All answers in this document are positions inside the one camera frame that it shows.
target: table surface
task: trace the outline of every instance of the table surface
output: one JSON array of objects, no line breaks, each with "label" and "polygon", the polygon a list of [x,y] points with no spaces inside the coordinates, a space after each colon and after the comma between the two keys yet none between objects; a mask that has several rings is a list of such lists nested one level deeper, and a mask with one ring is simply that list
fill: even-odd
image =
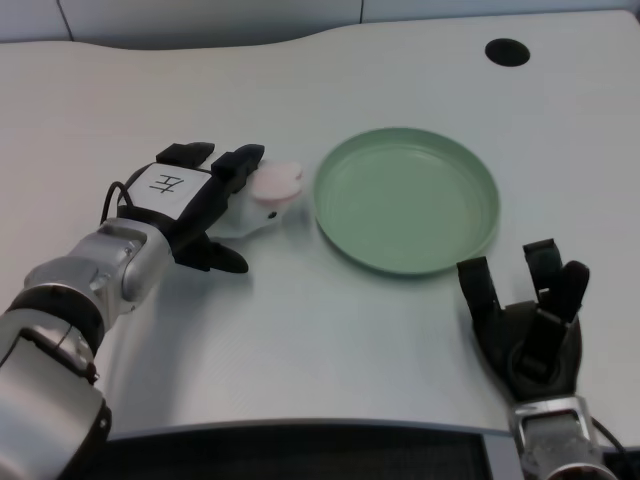
[{"label": "table surface", "polygon": [[[530,49],[518,68],[484,55]],[[640,28],[625,12],[367,24],[292,42],[139,52],[0,46],[0,304],[98,224],[104,194],[173,142],[261,143],[307,182],[359,132],[448,136],[493,173],[487,252],[503,304],[533,298],[522,245],[554,237],[592,271],[579,393],[640,445]],[[251,272],[174,266],[98,355],[115,432],[280,418],[504,430],[454,271],[399,279],[327,245],[310,196],[229,243]]]}]

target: green plate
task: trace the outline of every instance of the green plate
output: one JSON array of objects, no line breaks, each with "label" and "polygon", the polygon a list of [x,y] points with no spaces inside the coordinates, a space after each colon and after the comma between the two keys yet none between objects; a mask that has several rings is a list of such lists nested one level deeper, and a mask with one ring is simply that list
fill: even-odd
[{"label": "green plate", "polygon": [[410,275],[477,256],[500,213],[478,157],[411,128],[373,130],[336,147],[318,170],[314,201],[320,227],[345,254]]}]

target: chinese character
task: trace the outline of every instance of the chinese character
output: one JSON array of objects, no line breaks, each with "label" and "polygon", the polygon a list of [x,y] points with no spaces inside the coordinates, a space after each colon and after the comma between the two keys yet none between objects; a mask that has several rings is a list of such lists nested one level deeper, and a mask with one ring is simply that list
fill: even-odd
[{"label": "chinese character", "polygon": [[184,180],[182,180],[181,178],[172,177],[171,175],[160,175],[160,176],[164,177],[164,181],[160,182],[160,181],[156,180],[155,183],[157,183],[158,185],[164,185],[164,188],[163,187],[156,187],[155,185],[149,185],[149,188],[155,188],[156,190],[160,190],[160,193],[174,192],[174,190],[171,190],[171,187],[175,187],[179,183],[184,182]]}]

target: gray wall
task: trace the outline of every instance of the gray wall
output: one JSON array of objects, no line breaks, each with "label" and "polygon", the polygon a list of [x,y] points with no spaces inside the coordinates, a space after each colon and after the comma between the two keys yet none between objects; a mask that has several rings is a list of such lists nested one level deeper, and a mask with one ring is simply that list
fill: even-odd
[{"label": "gray wall", "polygon": [[361,21],[601,9],[637,13],[639,6],[640,0],[0,0],[0,42],[72,36],[120,48],[255,45]]}]

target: white label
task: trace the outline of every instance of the white label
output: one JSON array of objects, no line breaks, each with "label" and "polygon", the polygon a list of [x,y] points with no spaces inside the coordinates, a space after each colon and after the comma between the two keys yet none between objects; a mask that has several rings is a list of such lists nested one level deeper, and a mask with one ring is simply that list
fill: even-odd
[{"label": "white label", "polygon": [[[210,178],[206,172],[154,163],[142,172],[128,191],[136,207],[177,220]],[[124,199],[119,205],[125,205]]]}]

